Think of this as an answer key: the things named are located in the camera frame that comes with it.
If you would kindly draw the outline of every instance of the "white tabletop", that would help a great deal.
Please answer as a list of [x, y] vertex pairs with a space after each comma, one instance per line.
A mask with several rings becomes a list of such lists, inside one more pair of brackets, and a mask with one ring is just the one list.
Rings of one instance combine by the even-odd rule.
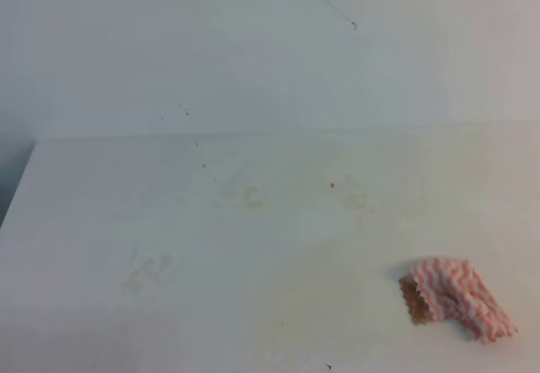
[[[539, 227], [532, 124], [40, 143], [0, 230], [0, 370], [537, 371]], [[434, 254], [520, 333], [415, 327], [397, 280]]]

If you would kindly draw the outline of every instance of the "dirty smudge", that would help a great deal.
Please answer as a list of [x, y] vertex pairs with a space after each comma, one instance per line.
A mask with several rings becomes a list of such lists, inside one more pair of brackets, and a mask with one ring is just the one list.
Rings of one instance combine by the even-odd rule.
[[253, 196], [259, 192], [258, 187], [249, 186], [244, 190], [244, 204], [248, 208], [260, 208], [262, 202], [253, 199]]
[[130, 273], [128, 278], [120, 283], [120, 287], [128, 289], [134, 294], [137, 294], [141, 289], [150, 282], [155, 285], [160, 285], [164, 281], [173, 276], [179, 269], [180, 264], [172, 270], [170, 273], [166, 273], [170, 270], [172, 264], [172, 257], [170, 255], [164, 255], [161, 257], [161, 262], [157, 270], [154, 269], [155, 260], [153, 258], [148, 259], [141, 265], [140, 268]]

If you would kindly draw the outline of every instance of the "pink striped cloth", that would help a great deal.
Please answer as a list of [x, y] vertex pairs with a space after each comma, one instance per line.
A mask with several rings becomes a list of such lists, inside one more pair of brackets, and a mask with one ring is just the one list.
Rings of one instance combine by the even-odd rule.
[[517, 332], [468, 260], [432, 257], [415, 265], [411, 274], [431, 321], [461, 320], [483, 343]]

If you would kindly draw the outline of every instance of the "white surface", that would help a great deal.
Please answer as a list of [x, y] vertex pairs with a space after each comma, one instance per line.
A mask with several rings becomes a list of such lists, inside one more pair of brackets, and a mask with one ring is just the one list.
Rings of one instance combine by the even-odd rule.
[[[0, 230], [1, 370], [536, 371], [539, 149], [533, 125], [40, 143]], [[432, 254], [519, 335], [413, 326], [397, 279]]]
[[0, 0], [0, 131], [540, 119], [539, 0], [328, 1]]

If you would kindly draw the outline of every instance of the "pink and white fabric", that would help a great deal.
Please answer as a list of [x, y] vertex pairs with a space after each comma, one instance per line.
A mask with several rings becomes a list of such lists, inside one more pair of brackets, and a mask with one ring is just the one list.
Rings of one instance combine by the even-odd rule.
[[484, 343], [517, 332], [468, 260], [432, 257], [415, 265], [411, 274], [431, 321], [461, 320]]

